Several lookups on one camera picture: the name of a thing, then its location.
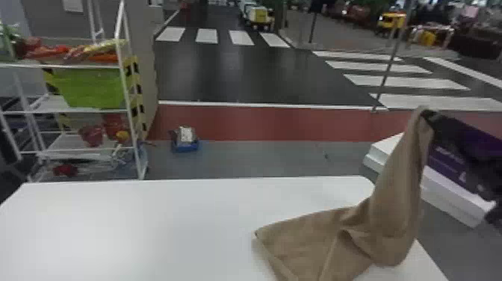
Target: toy vehicle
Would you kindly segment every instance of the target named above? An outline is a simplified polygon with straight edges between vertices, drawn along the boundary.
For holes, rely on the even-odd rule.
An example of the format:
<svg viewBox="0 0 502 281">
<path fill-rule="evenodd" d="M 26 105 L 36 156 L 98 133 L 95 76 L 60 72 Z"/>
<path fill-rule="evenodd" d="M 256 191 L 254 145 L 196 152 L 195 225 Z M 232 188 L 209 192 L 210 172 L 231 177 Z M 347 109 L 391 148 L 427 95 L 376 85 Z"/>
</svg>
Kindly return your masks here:
<svg viewBox="0 0 502 281">
<path fill-rule="evenodd" d="M 252 27 L 253 30 L 263 28 L 264 31 L 269 31 L 273 22 L 273 11 L 265 6 L 256 4 L 252 0 L 241 0 L 239 2 L 239 10 L 241 18 L 246 25 Z"/>
<path fill-rule="evenodd" d="M 405 13 L 383 13 L 376 24 L 375 35 L 382 34 L 384 37 L 388 37 L 391 33 L 392 27 L 394 26 L 394 21 L 397 21 L 397 30 L 394 34 L 397 36 L 399 34 L 399 29 L 401 29 L 404 25 L 405 18 Z"/>
</svg>

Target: metal pole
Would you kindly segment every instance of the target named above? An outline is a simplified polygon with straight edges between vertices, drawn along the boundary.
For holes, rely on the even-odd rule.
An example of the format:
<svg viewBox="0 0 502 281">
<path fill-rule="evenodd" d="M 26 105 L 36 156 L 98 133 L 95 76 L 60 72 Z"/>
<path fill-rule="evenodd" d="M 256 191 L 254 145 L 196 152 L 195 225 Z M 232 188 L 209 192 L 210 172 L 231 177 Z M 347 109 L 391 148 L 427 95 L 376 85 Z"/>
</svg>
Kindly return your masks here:
<svg viewBox="0 0 502 281">
<path fill-rule="evenodd" d="M 310 28 L 309 43 L 312 43 L 312 38 L 314 36 L 315 20 L 317 19 L 317 13 L 314 13 L 314 19 L 312 19 L 312 27 Z"/>
<path fill-rule="evenodd" d="M 396 29 L 397 29 L 397 23 L 399 22 L 399 19 L 398 18 L 394 18 L 392 20 L 392 29 L 391 29 L 391 33 L 388 35 L 388 39 L 387 39 L 387 43 L 386 43 L 386 47 L 390 47 L 392 45 L 392 40 L 394 39 L 394 36 L 396 34 Z"/>
<path fill-rule="evenodd" d="M 298 34 L 297 48 L 299 48 L 300 45 L 302 44 L 302 41 L 303 41 L 303 27 L 307 23 L 307 13 L 305 13 L 305 11 L 303 10 L 303 8 L 302 8 L 302 10 L 300 12 L 302 14 L 302 19 L 300 20 L 300 32 Z"/>
<path fill-rule="evenodd" d="M 372 112 L 377 111 L 378 100 L 380 99 L 380 97 L 382 95 L 383 88 L 385 86 L 385 82 L 387 81 L 388 74 L 391 72 L 391 67 L 392 67 L 392 64 L 394 63 L 394 58 L 396 56 L 397 50 L 399 49 L 399 45 L 401 44 L 401 41 L 403 40 L 403 36 L 406 32 L 406 28 L 408 27 L 409 19 L 411 18 L 411 15 L 412 15 L 412 8 L 415 5 L 416 0 L 408 0 L 408 1 L 411 1 L 412 3 L 410 4 L 410 6 L 408 6 L 408 10 L 406 11 L 406 18 L 404 19 L 403 27 L 399 31 L 399 37 L 397 38 L 396 45 L 394 45 L 394 49 L 392 50 L 391 58 L 388 61 L 387 69 L 385 70 L 385 74 L 383 75 L 382 84 L 380 84 L 380 87 L 378 88 L 378 92 L 376 93 L 376 102 L 373 105 L 373 108 L 371 109 Z"/>
</svg>

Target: white shelf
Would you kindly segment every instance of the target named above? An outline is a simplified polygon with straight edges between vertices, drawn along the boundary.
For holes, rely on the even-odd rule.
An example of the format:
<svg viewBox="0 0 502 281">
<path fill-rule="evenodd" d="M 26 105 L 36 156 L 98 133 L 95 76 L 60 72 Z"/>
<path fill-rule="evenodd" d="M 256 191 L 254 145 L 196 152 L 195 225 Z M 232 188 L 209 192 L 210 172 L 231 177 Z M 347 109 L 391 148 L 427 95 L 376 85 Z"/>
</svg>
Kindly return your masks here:
<svg viewBox="0 0 502 281">
<path fill-rule="evenodd" d="M 35 102 L 30 104 L 29 111 L 4 111 L 4 114 L 53 114 L 53 113 L 119 113 L 127 112 L 124 108 L 101 109 L 101 108 L 74 108 L 70 107 L 62 96 L 46 93 Z"/>
<path fill-rule="evenodd" d="M 133 146 L 121 146 L 121 149 L 133 149 Z M 98 147 L 87 147 L 80 135 L 60 135 L 46 149 L 37 153 L 38 156 L 50 159 L 89 159 L 108 161 L 117 149 L 115 140 L 108 140 L 103 135 L 103 144 Z"/>
<path fill-rule="evenodd" d="M 0 62 L 0 68 L 67 68 L 67 69 L 119 69 L 119 64 L 98 64 L 92 61 L 85 61 L 81 64 L 62 64 L 61 61 L 49 61 L 48 63 L 40 63 L 36 60 L 21 60 Z"/>
</svg>

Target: white platform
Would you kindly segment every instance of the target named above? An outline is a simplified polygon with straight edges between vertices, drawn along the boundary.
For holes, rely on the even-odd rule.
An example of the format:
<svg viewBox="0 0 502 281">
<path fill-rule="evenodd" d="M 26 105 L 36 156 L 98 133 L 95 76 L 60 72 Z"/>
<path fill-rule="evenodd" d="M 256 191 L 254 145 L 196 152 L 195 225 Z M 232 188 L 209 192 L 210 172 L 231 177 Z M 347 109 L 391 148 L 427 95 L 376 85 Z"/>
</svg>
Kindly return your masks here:
<svg viewBox="0 0 502 281">
<path fill-rule="evenodd" d="M 357 204 L 361 176 L 25 184 L 0 206 L 0 280 L 275 280 L 254 231 Z M 415 242 L 358 281 L 444 281 Z"/>
<path fill-rule="evenodd" d="M 401 135 L 373 143 L 363 163 L 381 172 Z M 495 205 L 495 202 L 484 201 L 428 166 L 424 169 L 421 187 L 422 199 L 470 227 L 481 223 L 486 212 Z"/>
</svg>

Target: beige towel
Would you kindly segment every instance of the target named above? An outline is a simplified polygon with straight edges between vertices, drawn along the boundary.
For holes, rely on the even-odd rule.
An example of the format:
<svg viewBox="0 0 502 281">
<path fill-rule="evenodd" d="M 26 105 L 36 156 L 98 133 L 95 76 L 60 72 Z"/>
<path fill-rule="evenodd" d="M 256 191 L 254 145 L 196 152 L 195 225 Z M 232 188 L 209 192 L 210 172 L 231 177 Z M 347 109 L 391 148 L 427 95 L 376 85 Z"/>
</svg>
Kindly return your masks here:
<svg viewBox="0 0 502 281">
<path fill-rule="evenodd" d="M 415 110 L 369 198 L 256 231 L 278 280 L 352 280 L 373 263 L 398 265 L 406 258 L 418 228 L 420 180 L 433 138 L 422 111 Z"/>
</svg>

